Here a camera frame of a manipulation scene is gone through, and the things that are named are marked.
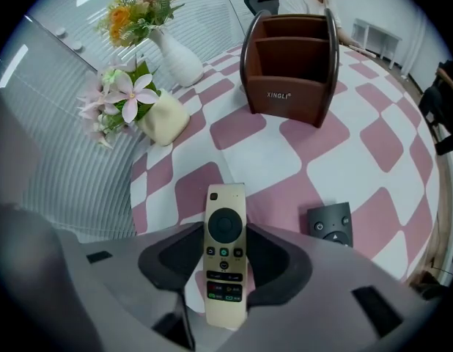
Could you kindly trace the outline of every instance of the wooden storage box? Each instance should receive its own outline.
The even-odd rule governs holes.
[[[253,114],[271,114],[319,128],[339,72],[339,41],[325,15],[259,12],[241,52],[240,74]]]

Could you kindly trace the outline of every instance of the table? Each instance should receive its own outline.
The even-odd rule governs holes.
[[[399,42],[402,40],[400,37],[397,35],[389,32],[386,29],[383,29],[379,26],[374,25],[373,23],[361,20],[360,18],[356,18],[356,20],[353,23],[353,32],[352,32],[352,38],[356,40],[356,35],[357,35],[357,28],[361,27],[364,30],[364,44],[363,44],[363,49],[367,49],[367,43],[368,43],[368,34],[369,30],[373,29],[376,30],[377,32],[380,32],[381,34],[385,35],[385,39],[383,41],[383,44],[381,46],[381,51],[380,51],[380,59],[383,58],[383,54],[386,50],[386,47],[388,46],[388,42],[390,40],[393,40],[396,42],[396,45],[394,46],[393,50],[393,56],[391,58],[391,63],[389,64],[389,69],[393,69],[394,66],[394,59],[396,58],[396,52],[397,52],[397,46],[399,45]]]
[[[321,129],[251,114],[241,47],[205,64],[196,85],[173,90],[191,114],[168,147],[144,139],[130,185],[137,233],[203,220],[211,183],[246,184],[248,220],[297,233],[306,210],[349,202],[354,249],[399,280],[423,256],[438,209],[432,137],[416,104],[371,59],[340,48],[339,81]],[[186,285],[204,312],[202,260]]]

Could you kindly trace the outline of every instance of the beige remote control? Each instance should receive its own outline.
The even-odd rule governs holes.
[[[211,185],[204,235],[205,314],[212,326],[237,329],[246,319],[244,184]]]

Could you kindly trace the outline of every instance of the circular navigation pad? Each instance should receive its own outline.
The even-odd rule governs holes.
[[[243,230],[241,217],[231,208],[219,208],[209,218],[209,233],[219,243],[232,243]]]

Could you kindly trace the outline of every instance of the white vase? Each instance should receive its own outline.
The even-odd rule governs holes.
[[[165,29],[153,29],[149,38],[160,48],[169,72],[179,85],[189,87],[202,78],[204,67],[199,57]]]
[[[157,144],[167,146],[184,131],[190,118],[181,102],[161,89],[160,100],[137,122],[137,125]]]

